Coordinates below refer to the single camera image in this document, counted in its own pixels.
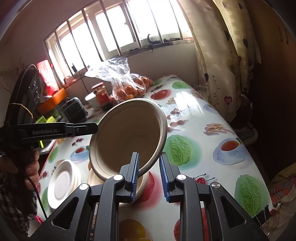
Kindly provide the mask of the person left hand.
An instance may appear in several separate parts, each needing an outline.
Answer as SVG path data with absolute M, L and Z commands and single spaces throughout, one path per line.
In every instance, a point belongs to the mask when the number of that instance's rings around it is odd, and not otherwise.
M 26 174 L 32 180 L 34 185 L 37 185 L 39 180 L 39 156 L 39 152 L 37 150 L 34 150 L 33 161 L 26 167 Z

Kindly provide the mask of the plaid shirt left forearm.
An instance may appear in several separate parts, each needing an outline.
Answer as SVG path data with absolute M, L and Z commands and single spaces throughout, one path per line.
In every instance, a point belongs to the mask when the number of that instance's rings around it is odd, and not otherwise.
M 37 196 L 32 190 L 29 192 L 32 198 L 26 198 L 30 202 L 28 211 L 21 211 L 17 206 L 17 197 L 13 197 L 13 189 L 8 179 L 1 172 L 1 216 L 12 232 L 20 236 L 28 236 L 29 221 L 34 220 L 37 215 Z

